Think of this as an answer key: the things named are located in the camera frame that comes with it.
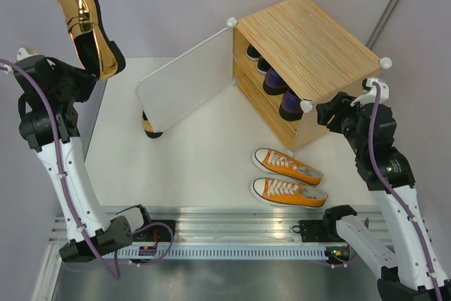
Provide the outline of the purple loafer shoe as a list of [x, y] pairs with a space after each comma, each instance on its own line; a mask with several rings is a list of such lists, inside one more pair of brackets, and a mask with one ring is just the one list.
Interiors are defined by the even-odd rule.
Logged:
[[300, 102], [300, 98], [291, 89], [288, 89], [283, 95], [279, 106], [280, 116], [286, 121], [301, 120], [304, 112]]
[[288, 88], [289, 86], [284, 79], [282, 79], [273, 68], [269, 68], [263, 82], [263, 90], [265, 93], [271, 96], [281, 95], [284, 94]]

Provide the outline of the gold heeled shoe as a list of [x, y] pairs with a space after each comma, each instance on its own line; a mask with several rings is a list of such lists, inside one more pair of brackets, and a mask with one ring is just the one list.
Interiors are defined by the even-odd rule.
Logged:
[[144, 132], [148, 138], [157, 139], [163, 135], [162, 132], [154, 132], [153, 128], [151, 127], [147, 119], [147, 116], [145, 115], [145, 112], [142, 112], [142, 125], [144, 128]]
[[107, 37], [98, 0], [57, 0], [83, 68], [99, 80], [122, 72], [125, 57]]

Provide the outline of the wooden two-shelf shoe cabinet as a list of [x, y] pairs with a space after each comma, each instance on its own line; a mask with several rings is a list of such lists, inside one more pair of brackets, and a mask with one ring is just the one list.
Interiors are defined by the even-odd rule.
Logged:
[[[375, 55], [312, 0], [285, 0], [239, 20], [229, 18], [227, 26], [233, 31], [233, 76], [241, 93], [290, 151], [327, 133], [317, 124], [312, 106], [339, 91], [358, 97], [363, 79], [375, 78], [392, 65], [390, 58]], [[246, 55], [248, 47], [306, 100], [309, 110], [301, 119], [282, 118], [283, 97], [264, 91], [264, 77], [257, 62]]]

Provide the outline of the black canvas sneaker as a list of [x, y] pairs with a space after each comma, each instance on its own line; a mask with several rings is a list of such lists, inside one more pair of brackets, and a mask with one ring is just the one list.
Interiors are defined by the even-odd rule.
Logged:
[[257, 71], [260, 74], [265, 75], [270, 69], [271, 65], [268, 63], [268, 61], [260, 56], [257, 62]]
[[261, 54], [252, 44], [249, 44], [246, 50], [246, 56], [250, 61], [258, 61]]

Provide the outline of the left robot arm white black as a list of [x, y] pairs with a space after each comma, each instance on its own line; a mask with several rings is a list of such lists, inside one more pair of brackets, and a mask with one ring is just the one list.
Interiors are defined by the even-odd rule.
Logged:
[[77, 127], [76, 102], [89, 99], [94, 74], [43, 55], [15, 63], [14, 77], [23, 89], [18, 100], [19, 132], [47, 170], [66, 222], [67, 242], [59, 250], [66, 263], [89, 262], [146, 241], [154, 224], [141, 205], [110, 219], [94, 193]]

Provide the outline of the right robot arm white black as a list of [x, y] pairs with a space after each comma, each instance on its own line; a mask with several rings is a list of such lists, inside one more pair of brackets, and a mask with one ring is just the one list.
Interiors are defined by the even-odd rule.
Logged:
[[316, 112], [318, 124], [343, 135], [354, 152], [357, 172], [381, 209], [393, 248], [377, 240], [349, 205], [326, 210], [323, 236], [351, 245], [376, 277], [382, 300], [449, 300], [450, 278], [428, 239], [412, 169], [393, 144], [397, 123], [391, 108], [378, 94], [363, 104], [339, 92]]

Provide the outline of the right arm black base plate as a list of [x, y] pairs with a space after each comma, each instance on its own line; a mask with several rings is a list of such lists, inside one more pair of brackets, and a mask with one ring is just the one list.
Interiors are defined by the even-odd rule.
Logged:
[[291, 230], [300, 235], [302, 242], [330, 242], [322, 220], [300, 220]]

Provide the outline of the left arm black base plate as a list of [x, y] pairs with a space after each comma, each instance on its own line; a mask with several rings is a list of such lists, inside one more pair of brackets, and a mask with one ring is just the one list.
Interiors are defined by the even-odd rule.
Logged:
[[171, 235], [168, 227], [172, 230], [173, 234], [176, 234], [175, 220], [155, 220], [152, 221], [152, 227], [150, 224], [144, 225], [138, 228], [133, 233], [133, 240], [135, 242], [170, 242]]

